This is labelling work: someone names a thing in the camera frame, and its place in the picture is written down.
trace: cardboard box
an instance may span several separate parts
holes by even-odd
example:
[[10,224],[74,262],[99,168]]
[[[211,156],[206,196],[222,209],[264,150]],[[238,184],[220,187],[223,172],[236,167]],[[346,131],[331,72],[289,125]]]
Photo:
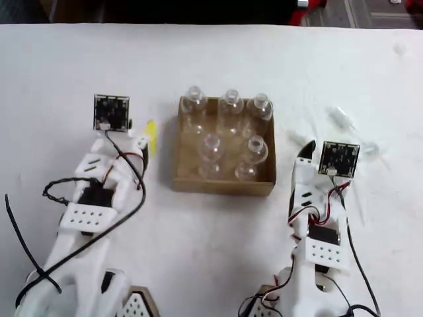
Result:
[[[217,121],[217,100],[209,98],[207,105],[206,133],[215,133]],[[235,167],[239,163],[239,148],[244,139],[241,136],[223,139],[226,148],[219,180],[204,180],[198,174],[201,162],[197,146],[200,138],[182,131],[182,98],[179,102],[178,120],[175,137],[175,165],[173,188],[180,192],[201,192],[209,194],[267,196],[276,183],[276,155],[274,140],[274,121],[270,120],[264,140],[269,154],[265,162],[258,166],[258,179],[255,182],[240,181],[235,177]]]

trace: white tabletop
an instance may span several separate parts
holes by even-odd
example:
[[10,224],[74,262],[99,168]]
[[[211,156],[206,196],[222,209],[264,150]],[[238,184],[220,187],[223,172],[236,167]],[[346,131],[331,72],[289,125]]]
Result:
[[[147,202],[114,235],[109,265],[148,286],[162,316],[236,316],[245,297],[289,265],[294,243],[286,217],[299,147],[285,132],[313,134],[314,118],[320,142],[354,141],[327,120],[325,109],[341,106],[366,139],[384,146],[390,166],[360,162],[360,198],[346,198],[362,265],[384,316],[421,315],[420,31],[2,25],[0,43],[0,192],[9,193],[40,263],[64,211],[42,189],[72,175],[89,150],[93,95],[129,96],[135,126],[157,122],[159,151],[145,175]],[[265,92],[274,101],[278,181],[268,198],[171,190],[173,118],[191,84],[209,96],[234,87],[244,97]],[[0,307],[10,316],[33,267],[1,209]],[[352,302],[371,307],[356,267],[344,287]]]

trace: electrical wire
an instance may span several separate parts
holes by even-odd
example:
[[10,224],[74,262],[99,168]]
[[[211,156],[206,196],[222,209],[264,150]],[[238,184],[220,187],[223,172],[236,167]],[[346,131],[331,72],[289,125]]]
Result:
[[[241,303],[241,305],[238,307],[238,317],[244,317],[245,316],[245,312],[251,310],[252,307],[254,306],[254,300],[261,299],[261,298],[262,298],[262,295],[255,294],[254,296],[249,296],[245,300],[243,300],[243,302]],[[249,299],[253,299],[253,301],[250,302],[250,304],[247,306],[247,308],[244,310],[244,312],[241,312],[242,307],[244,306],[244,304],[246,303],[246,301],[248,301]],[[266,301],[268,301],[268,302],[276,302],[277,300],[279,300],[279,297],[276,298],[276,299],[266,299]],[[265,306],[265,307],[266,307],[266,309],[271,310],[272,312],[275,312],[280,317],[283,317],[279,310],[277,310],[277,309],[275,309],[273,307],[270,307],[270,306]]]
[[[346,210],[346,208],[345,208],[344,196],[342,195],[342,191],[346,187],[347,186],[343,187],[343,185],[341,185],[341,186],[338,187],[340,189],[339,192],[338,192],[338,194],[339,194],[340,199],[341,199],[341,204],[342,204],[342,206],[343,206],[343,208],[345,210]],[[380,311],[380,308],[379,308],[379,304],[377,303],[377,299],[376,299],[375,293],[373,292],[373,289],[371,288],[369,279],[367,278],[367,276],[366,276],[366,274],[364,272],[364,269],[363,269],[363,267],[362,267],[362,265],[361,265],[361,263],[360,263],[360,261],[358,259],[358,255],[357,255],[356,249],[354,248],[354,243],[352,241],[352,234],[351,234],[350,222],[348,220],[348,217],[346,218],[346,231],[347,231],[348,241],[350,243],[352,255],[353,255],[353,257],[354,257],[354,259],[355,259],[355,261],[357,263],[357,267],[358,267],[358,269],[359,269],[359,271],[360,271],[360,273],[361,273],[361,275],[363,277],[364,283],[365,283],[365,285],[367,287],[367,290],[369,291],[371,300],[373,301],[373,305],[375,306],[375,309],[376,309],[376,312],[374,312],[370,308],[368,308],[368,307],[366,307],[364,305],[352,305],[348,309],[348,311],[351,314],[351,316],[353,316],[354,315],[354,313],[353,313],[353,310],[354,309],[362,309],[362,310],[365,310],[365,311],[369,312],[372,316],[381,317],[381,311]]]
[[[141,155],[139,155],[138,153],[135,153],[135,152],[125,152],[124,154],[125,154],[126,156],[128,156],[128,155],[133,155],[133,156],[139,157],[139,158],[141,159],[141,161],[142,161],[142,163],[143,163],[143,166],[144,166],[144,167],[143,167],[143,174],[142,174],[141,176],[142,176],[142,177],[144,177],[144,173],[145,173],[144,158],[143,158]],[[120,157],[122,157],[122,156],[121,156],[121,155],[118,155],[118,156],[115,158],[115,161],[116,161],[116,160],[118,160]],[[106,183],[107,178],[108,178],[108,176],[109,176],[110,172],[112,171],[112,169],[113,169],[113,164],[110,166],[110,168],[107,170],[106,174],[104,175],[103,182],[102,182],[102,184],[103,184],[103,185]]]
[[328,276],[328,275],[326,275],[326,274],[322,274],[322,276],[323,276],[323,277],[326,277],[329,281],[332,281],[332,283],[334,283],[334,284],[335,284],[336,288],[340,291],[341,295],[344,297],[344,299],[345,299],[346,303],[348,304],[348,308],[350,308],[350,307],[351,307],[351,304],[350,304],[350,302],[348,301],[348,299],[346,298],[346,296],[345,296],[344,292],[342,291],[342,289],[340,288],[340,286],[338,285],[338,283],[337,283],[337,282],[336,282],[333,278],[329,277],[329,276]]
[[273,292],[276,292],[276,291],[278,291],[278,290],[280,290],[280,289],[283,289],[283,288],[284,288],[284,287],[285,287],[285,286],[289,283],[289,281],[291,280],[291,277],[292,277],[292,273],[293,273],[293,267],[294,267],[294,265],[295,265],[295,257],[294,257],[294,256],[292,256],[292,265],[291,265],[291,270],[289,271],[289,275],[288,275],[288,278],[286,279],[286,281],[285,281],[285,282],[283,282],[281,285],[278,285],[278,286],[272,287],[271,289],[268,289],[266,292],[264,292],[263,297],[262,297],[262,299],[261,299],[261,303],[262,303],[262,305],[263,305],[264,307],[266,307],[267,309],[271,309],[272,307],[267,306],[267,305],[264,303],[264,301],[266,300],[266,297],[267,297],[269,294],[273,293]]
[[344,190],[345,188],[347,188],[350,184],[351,184],[351,182],[346,182],[346,183],[343,183],[342,185],[339,185],[339,186],[334,187],[333,189],[329,190],[329,192],[328,192],[328,203],[327,203],[326,217],[325,217],[325,219],[324,219],[324,220],[319,221],[319,222],[317,223],[318,225],[323,226],[323,225],[325,225],[325,224],[328,222],[328,220],[330,219],[330,196],[332,195],[332,193],[333,193],[333,192],[335,192],[335,191],[336,191],[336,189],[339,189],[340,191],[342,191],[342,190]]
[[373,317],[380,317],[380,314],[375,313],[374,311],[372,311],[370,308],[368,308],[367,306],[364,305],[360,305],[360,304],[355,304],[352,305],[347,313],[341,317],[354,317],[354,310],[355,309],[361,309],[361,310],[365,310],[366,312],[368,312],[369,314],[371,314]]
[[[65,264],[66,262],[68,262],[70,259],[74,258],[78,254],[80,254],[81,252],[83,252],[84,250],[86,250],[87,248],[89,248],[90,246],[92,246],[95,242],[99,241],[101,238],[105,237],[107,234],[109,234],[114,229],[116,229],[117,227],[119,227],[122,223],[126,222],[129,218],[131,218],[133,215],[135,215],[137,213],[137,211],[145,203],[145,198],[147,196],[147,192],[145,190],[145,184],[144,184],[143,178],[139,174],[139,172],[138,172],[137,168],[134,166],[134,164],[132,164],[132,162],[127,158],[127,156],[120,150],[120,148],[117,146],[117,144],[115,144],[115,142],[113,142],[113,140],[111,140],[111,138],[109,137],[107,131],[105,131],[104,134],[106,135],[107,139],[113,144],[113,147],[117,150],[118,154],[121,155],[122,158],[129,164],[130,168],[133,170],[134,174],[137,176],[137,178],[139,180],[139,183],[141,184],[141,189],[142,189],[142,193],[143,193],[142,194],[141,201],[138,203],[138,205],[131,212],[129,212],[128,214],[126,214],[125,216],[123,216],[119,221],[116,221],[108,229],[106,229],[105,231],[103,231],[102,233],[100,233],[98,236],[95,236],[92,240],[88,241],[86,244],[82,245],[76,251],[72,252],[70,255],[64,257],[58,263],[54,264],[52,267],[50,267],[49,269],[47,269],[46,270],[46,274],[51,274],[56,269],[58,269],[59,267],[61,267],[63,264]],[[39,282],[41,282],[42,280],[44,280],[44,277],[39,276],[37,279],[35,279],[31,283],[27,284],[22,289],[22,291],[18,294],[18,297],[16,299],[15,306],[18,307],[19,304],[20,304],[20,302],[21,302],[21,300],[22,300],[22,298],[25,296],[25,294],[31,288],[33,288],[35,285],[39,284]]]
[[15,233],[18,237],[18,240],[20,242],[20,245],[22,246],[22,248],[24,249],[26,255],[28,256],[29,260],[32,262],[32,264],[35,267],[36,272],[39,274],[40,277],[43,277],[44,279],[47,279],[51,284],[53,284],[53,286],[58,290],[59,294],[61,294],[61,288],[60,286],[56,283],[56,281],[54,281],[37,263],[37,261],[34,259],[34,257],[32,256],[30,250],[28,249],[28,246],[25,243],[25,240],[22,236],[22,234],[20,233],[18,224],[15,220],[15,217],[13,216],[12,213],[12,209],[11,206],[9,204],[9,196],[6,194],[5,195],[5,203],[6,203],[6,211],[7,214],[9,215],[9,218],[12,222],[12,226],[13,229],[15,230]]
[[304,210],[308,209],[308,208],[312,208],[317,212],[317,216],[314,214],[311,214],[312,220],[319,222],[320,221],[320,212],[317,209],[316,206],[313,205],[309,205],[306,207],[301,208],[299,211],[297,211],[296,213],[294,213],[291,217],[288,218],[288,224],[290,225],[291,223],[293,223],[294,220],[296,220],[296,218],[299,216],[300,213],[302,213]]
[[357,263],[358,269],[359,269],[359,271],[360,271],[360,273],[361,273],[361,275],[363,277],[364,283],[365,283],[365,285],[366,285],[366,287],[367,287],[367,289],[369,291],[371,300],[373,301],[373,305],[375,306],[375,309],[376,309],[376,315],[373,315],[373,316],[381,317],[381,311],[380,311],[380,308],[379,308],[379,304],[377,303],[377,299],[376,299],[375,293],[373,292],[373,289],[370,286],[369,279],[367,278],[366,274],[364,273],[363,267],[362,267],[362,265],[361,265],[361,263],[360,263],[360,261],[358,259],[358,255],[357,255],[356,249],[354,248],[354,243],[352,242],[352,235],[351,235],[350,223],[348,221],[348,218],[346,219],[346,232],[347,232],[347,235],[348,235],[348,240],[350,242],[350,247],[351,247],[352,255],[353,255],[353,257],[354,257],[354,259],[355,259],[355,261]]
[[54,180],[53,182],[50,182],[47,184],[47,186],[44,188],[44,191],[42,192],[42,195],[44,197],[47,197],[48,199],[55,201],[56,203],[61,203],[65,206],[69,205],[69,200],[67,200],[64,197],[60,197],[57,198],[53,195],[50,195],[48,193],[48,190],[53,187],[54,185],[57,184],[62,184],[62,183],[68,183],[68,182],[78,182],[80,180],[84,180],[86,182],[90,182],[90,186],[100,186],[101,183],[99,182],[99,180],[97,180],[96,178],[87,178],[87,177],[69,177],[69,178],[62,178],[60,180]]

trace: black cable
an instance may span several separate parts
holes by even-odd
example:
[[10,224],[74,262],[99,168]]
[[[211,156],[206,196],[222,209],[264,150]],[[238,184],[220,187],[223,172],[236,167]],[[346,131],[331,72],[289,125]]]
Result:
[[348,308],[351,307],[350,302],[348,301],[348,299],[346,298],[344,292],[342,291],[341,287],[338,285],[338,283],[331,277],[329,277],[328,275],[322,274],[323,277],[326,277],[329,281],[332,281],[332,283],[335,284],[336,288],[340,291],[341,295],[344,297],[346,303],[348,304]]
[[[109,234],[110,232],[112,232],[114,229],[116,229],[117,227],[119,227],[122,223],[124,223],[125,221],[127,221],[129,218],[131,218],[133,215],[135,215],[137,213],[137,211],[142,207],[142,205],[145,202],[145,198],[147,195],[147,192],[145,191],[145,184],[144,181],[141,177],[141,175],[139,175],[138,170],[136,169],[136,167],[132,164],[132,162],[126,157],[126,155],[119,149],[119,147],[115,144],[115,142],[113,142],[113,140],[111,140],[111,138],[108,136],[107,131],[105,132],[105,135],[107,137],[107,139],[113,144],[114,148],[117,150],[117,152],[124,158],[124,160],[129,164],[130,168],[133,170],[133,172],[135,173],[135,175],[137,176],[139,183],[141,184],[141,188],[142,188],[142,198],[140,203],[134,208],[134,210],[132,210],[130,213],[128,213],[127,215],[125,215],[124,217],[122,217],[119,221],[117,221],[116,223],[114,223],[114,225],[110,226],[108,229],[106,229],[105,231],[103,231],[102,233],[100,233],[98,236],[94,237],[92,240],[88,241],[86,244],[84,244],[82,247],[78,248],[76,251],[72,252],[70,255],[64,257],[62,260],[60,260],[58,263],[54,264],[51,268],[46,270],[46,274],[51,274],[51,272],[54,272],[56,269],[58,269],[59,267],[61,267],[63,264],[65,264],[66,262],[68,262],[70,259],[74,258],[75,256],[77,256],[78,254],[80,254],[82,251],[86,250],[87,248],[89,248],[90,246],[92,246],[95,242],[99,241],[101,238],[103,238],[104,236],[106,236],[107,234]],[[33,288],[35,285],[39,284],[39,282],[41,282],[44,279],[44,277],[38,277],[37,279],[33,280],[31,283],[27,284],[22,291],[18,294],[18,297],[16,299],[16,307],[19,306],[22,298],[25,296],[25,294],[31,289]]]
[[360,273],[362,274],[364,283],[365,283],[365,285],[366,285],[366,287],[369,291],[371,300],[373,301],[373,305],[375,306],[375,309],[376,309],[376,315],[374,315],[374,316],[381,317],[381,311],[380,311],[380,308],[379,308],[379,304],[377,303],[375,293],[373,292],[373,289],[371,289],[369,279],[367,278],[367,276],[364,273],[363,267],[362,267],[362,265],[361,265],[361,263],[358,259],[358,256],[357,256],[356,249],[354,248],[354,243],[352,242],[352,235],[351,235],[350,223],[348,221],[348,218],[346,219],[346,231],[348,233],[348,240],[350,241],[350,247],[351,247],[352,255],[354,256],[354,259],[357,263],[358,269],[359,269]]
[[379,313],[375,313],[374,311],[372,311],[370,308],[364,306],[364,305],[352,305],[347,312],[347,315],[345,316],[354,316],[354,310],[355,309],[361,309],[361,310],[365,310],[366,312],[368,312],[369,314],[371,314],[373,317],[380,317]]
[[51,187],[53,187],[54,185],[57,185],[57,184],[68,183],[68,182],[74,182],[74,181],[75,181],[75,182],[77,182],[77,181],[79,181],[79,180],[84,180],[84,181],[90,182],[90,185],[91,185],[91,186],[101,186],[100,181],[99,181],[99,180],[97,180],[96,178],[86,178],[86,177],[69,177],[69,178],[62,178],[62,179],[60,179],[60,180],[54,180],[53,182],[48,183],[48,184],[47,184],[47,186],[44,188],[44,191],[42,192],[42,195],[43,195],[44,197],[47,197],[48,199],[50,199],[50,200],[52,200],[52,201],[55,201],[56,203],[61,203],[61,204],[65,205],[65,206],[67,206],[67,205],[69,204],[69,200],[67,200],[67,199],[66,199],[66,198],[64,198],[64,197],[60,197],[60,198],[54,197],[53,195],[50,195],[50,194],[48,193],[48,190],[49,190]]
[[15,217],[13,216],[13,212],[12,212],[11,206],[9,204],[9,196],[7,194],[5,195],[5,202],[6,202],[6,211],[7,211],[7,214],[9,215],[9,218],[12,222],[13,229],[15,230],[15,233],[18,237],[20,245],[23,247],[26,255],[29,258],[29,260],[32,262],[32,264],[34,264],[34,267],[35,267],[37,273],[39,274],[39,276],[42,276],[44,279],[47,279],[51,284],[54,285],[54,287],[58,290],[59,294],[61,294],[60,286],[48,274],[46,274],[46,272],[38,265],[37,261],[34,259],[30,250],[28,249],[28,246],[26,245],[24,238],[22,237],[22,234],[20,233],[20,230],[19,230],[18,224],[15,220]]
[[[342,195],[342,190],[339,191],[339,197],[341,199],[341,204],[342,204],[343,208],[346,210],[345,204],[344,204],[344,196]],[[352,242],[352,234],[351,234],[350,222],[348,220],[348,217],[346,218],[346,231],[347,231],[347,234],[348,234],[348,241],[350,243],[352,255],[354,256],[354,259],[355,259],[355,261],[357,263],[357,267],[358,267],[358,269],[359,269],[359,271],[360,271],[360,273],[361,273],[361,275],[363,277],[364,283],[365,283],[365,285],[366,285],[366,287],[367,287],[367,289],[369,291],[371,300],[373,301],[373,305],[375,306],[375,309],[376,309],[376,313],[374,311],[372,311],[370,308],[368,308],[366,306],[363,306],[363,305],[353,305],[353,306],[359,306],[358,309],[364,309],[364,310],[366,310],[368,312],[371,312],[371,314],[375,314],[373,316],[381,317],[381,311],[380,311],[380,308],[379,308],[379,304],[377,303],[377,299],[376,299],[375,293],[373,292],[373,289],[370,286],[369,279],[367,278],[366,274],[364,273],[363,267],[362,267],[362,265],[361,265],[361,263],[360,263],[360,261],[358,259],[358,255],[357,255],[356,249],[354,248],[354,243]]]

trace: clear glass bottle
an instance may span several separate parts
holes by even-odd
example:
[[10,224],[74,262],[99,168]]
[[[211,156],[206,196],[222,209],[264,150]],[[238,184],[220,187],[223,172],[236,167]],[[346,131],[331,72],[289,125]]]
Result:
[[235,175],[239,180],[257,180],[257,166],[263,163],[268,156],[268,147],[263,138],[253,135],[241,145],[241,161],[235,169]]
[[244,100],[235,89],[229,89],[218,101],[217,127],[220,135],[241,133]]
[[250,99],[244,116],[243,137],[264,136],[272,116],[273,105],[265,94],[257,94],[254,99]]
[[198,174],[205,179],[218,179],[221,176],[221,165],[225,147],[217,134],[207,134],[200,140],[198,155],[200,156],[200,167]]
[[182,97],[183,132],[201,134],[206,120],[207,97],[197,86],[188,89]]

